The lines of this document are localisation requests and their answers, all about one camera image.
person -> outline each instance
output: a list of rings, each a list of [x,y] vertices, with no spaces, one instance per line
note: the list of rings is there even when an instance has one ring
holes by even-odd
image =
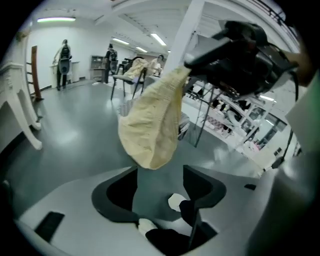
[[[118,58],[118,53],[116,50],[114,50],[114,46],[110,43],[108,47],[108,51],[106,52],[104,57],[104,59],[106,60],[104,84],[107,84],[109,82],[110,71],[112,72],[113,75],[115,74],[115,69],[117,69],[117,58]]]
[[[161,69],[161,62],[164,61],[164,56],[162,54],[160,54],[158,56],[158,58],[154,58],[153,60],[151,60],[149,66],[148,66],[148,76],[153,76],[155,73],[161,73],[162,69]]]
[[[61,58],[69,58],[69,60],[71,59],[71,48],[68,45],[68,40],[64,39],[62,41],[62,46],[59,48],[59,50],[56,52],[54,58],[53,58],[53,62],[52,65],[57,64],[58,66],[56,67],[56,89],[58,91],[60,91],[60,80],[61,80],[61,72],[59,69],[59,61],[61,60]],[[62,87],[63,89],[66,88],[66,83],[67,83],[67,75],[64,74],[62,75]]]
[[[191,227],[195,221],[195,202],[187,200],[182,195],[174,193],[168,199],[169,207],[181,213],[182,219]],[[159,251],[167,256],[178,256],[189,250],[190,236],[180,234],[173,229],[160,229],[151,220],[140,218],[138,221],[139,232],[149,240]],[[205,241],[194,237],[193,243],[200,245]]]

gray floor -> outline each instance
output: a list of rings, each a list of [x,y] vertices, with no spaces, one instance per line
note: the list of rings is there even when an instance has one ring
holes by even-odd
[[[116,89],[110,101],[111,88],[79,82],[58,92],[42,92],[37,111],[43,116],[42,129],[36,137],[43,149],[36,151],[23,141],[5,165],[7,178],[14,190],[13,208],[17,216],[58,186],[76,180],[135,165],[118,137],[115,113],[123,101]],[[198,148],[188,143],[189,136],[178,143],[172,160],[158,170],[138,170],[138,189],[133,210],[150,219],[175,219],[167,205],[172,193],[188,197],[183,188],[183,165],[257,177],[256,165],[227,145],[204,132]]]

black chair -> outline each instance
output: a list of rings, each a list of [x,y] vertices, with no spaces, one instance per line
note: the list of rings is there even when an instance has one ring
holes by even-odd
[[[124,68],[125,68],[125,66],[123,64],[119,64],[119,67],[118,67],[118,69],[116,71],[116,74],[112,76],[113,80],[114,80],[114,83],[113,83],[113,87],[112,87],[111,100],[112,100],[112,98],[114,96],[114,90],[115,90],[115,86],[117,85],[117,79],[120,79],[123,82],[123,97],[126,97],[125,82],[128,83],[129,85],[133,85],[134,84],[134,82],[132,82],[132,79],[130,77],[118,74],[120,67],[122,67],[122,70],[124,70]],[[145,83],[145,78],[146,78],[146,75],[147,75],[147,70],[148,69],[145,67],[140,72],[138,81],[135,83],[135,87],[134,87],[134,92],[133,92],[132,98],[134,98],[139,84],[142,84],[141,93],[144,91],[144,83]]]

cable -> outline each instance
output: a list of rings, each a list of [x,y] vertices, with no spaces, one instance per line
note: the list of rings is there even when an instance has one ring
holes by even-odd
[[[289,59],[288,59],[288,57],[286,56],[286,54],[283,52],[283,50],[281,50],[278,46],[276,46],[275,44],[273,44],[273,43],[271,43],[271,42],[269,42],[269,45],[272,46],[272,47],[274,47],[274,48],[278,51],[278,53],[281,55],[282,58],[284,58],[284,59],[286,59],[288,62],[290,62]]]
[[[297,74],[295,72],[290,72],[292,78],[293,78],[293,82],[294,82],[294,87],[295,87],[295,102],[297,102],[298,98],[299,98],[299,81],[298,81],[298,77],[297,77]],[[285,156],[287,154],[287,151],[288,151],[288,148],[290,146],[290,143],[291,143],[291,140],[292,140],[292,137],[294,135],[294,131],[291,129],[290,131],[290,135],[289,135],[289,139],[288,139],[288,143],[286,145],[286,148],[285,148],[285,151],[283,153],[283,156],[279,157],[273,164],[272,164],[272,168],[275,169],[275,168],[278,168],[279,165],[281,165],[284,160],[285,160]]]

white sock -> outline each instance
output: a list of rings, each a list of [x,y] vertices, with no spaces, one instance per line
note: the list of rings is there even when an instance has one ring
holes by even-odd
[[[138,230],[144,237],[146,237],[147,232],[155,229],[157,229],[157,226],[151,220],[148,220],[147,218],[139,219]]]
[[[186,198],[184,198],[182,195],[174,193],[172,196],[170,196],[170,198],[168,199],[168,204],[170,206],[170,208],[176,212],[181,212],[180,210],[180,203],[184,200],[187,200]]]

